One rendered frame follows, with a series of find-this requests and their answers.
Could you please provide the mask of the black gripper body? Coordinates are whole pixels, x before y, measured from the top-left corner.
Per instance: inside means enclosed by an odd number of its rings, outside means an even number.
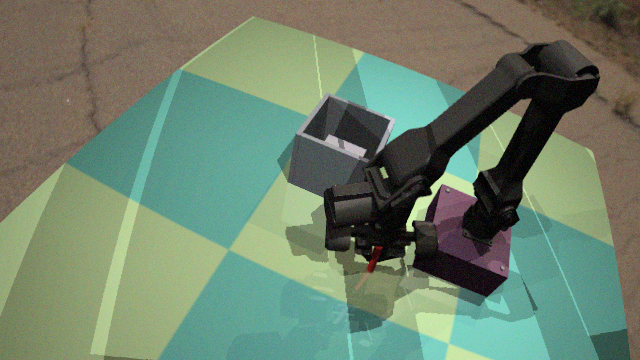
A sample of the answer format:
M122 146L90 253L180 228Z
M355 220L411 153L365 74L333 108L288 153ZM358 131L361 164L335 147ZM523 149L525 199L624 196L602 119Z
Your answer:
M370 250L371 246L405 249L415 242L415 255L433 258L438 251L436 225L428 221L413 220L414 232L407 231L405 221L390 225L378 220L368 225L331 229L326 221L325 248L330 251L350 250L351 237L356 237L356 249ZM411 242L410 242L411 241Z

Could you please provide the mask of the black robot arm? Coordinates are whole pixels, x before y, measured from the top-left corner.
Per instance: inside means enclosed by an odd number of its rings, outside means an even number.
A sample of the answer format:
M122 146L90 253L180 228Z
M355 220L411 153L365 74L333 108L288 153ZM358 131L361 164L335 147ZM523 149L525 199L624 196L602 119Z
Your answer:
M472 184L478 200L463 216L463 237L492 246L499 230L506 232L520 220L516 209L523 179L562 115L581 107L599 79L599 69L566 40L532 43L502 56L493 71L434 121L386 144L362 167L364 182L327 188L329 227L369 224L376 217L390 225L404 223L417 199L433 195L430 187L458 149L518 101L532 99L497 166L479 172Z

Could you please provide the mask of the white square plate with hole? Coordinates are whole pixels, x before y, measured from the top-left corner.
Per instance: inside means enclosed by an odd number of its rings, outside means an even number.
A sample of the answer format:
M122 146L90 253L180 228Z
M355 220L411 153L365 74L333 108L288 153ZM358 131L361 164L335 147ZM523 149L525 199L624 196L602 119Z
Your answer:
M350 142L347 142L345 140L342 140L342 139L337 138L335 136L332 136L330 134L326 138L325 142L333 144L333 145L335 145L337 147L340 147L342 149L345 149L347 151L350 151L350 152L355 153L355 154L357 154L359 156L362 156L362 157L365 157L365 154L366 154L366 151L367 151L367 149L364 149L362 147L354 145L354 144L352 144Z

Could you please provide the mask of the red peg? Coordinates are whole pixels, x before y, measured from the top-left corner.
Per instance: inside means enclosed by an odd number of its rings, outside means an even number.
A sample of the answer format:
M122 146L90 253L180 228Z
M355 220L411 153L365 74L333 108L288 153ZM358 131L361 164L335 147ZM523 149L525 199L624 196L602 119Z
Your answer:
M368 272L373 273L375 271L378 259L380 257L381 252L382 252L382 249L383 249L383 247L374 246L373 256L372 256L371 260L369 261L369 264L368 264L368 267L367 267Z

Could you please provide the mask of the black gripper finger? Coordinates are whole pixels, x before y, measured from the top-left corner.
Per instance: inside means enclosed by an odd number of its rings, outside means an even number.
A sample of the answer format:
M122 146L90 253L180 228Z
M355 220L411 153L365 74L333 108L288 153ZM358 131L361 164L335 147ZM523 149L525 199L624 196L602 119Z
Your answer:
M357 241L356 241L356 237L355 237L355 254L357 255L361 255L362 257L364 257L367 261L370 261L372 256L373 256L373 252L372 252L372 246L370 250L363 250L363 249L356 249L357 247Z
M382 262L385 260L395 259L395 258L403 258L405 256L405 249L397 249L397 248L388 248L383 247L378 262Z

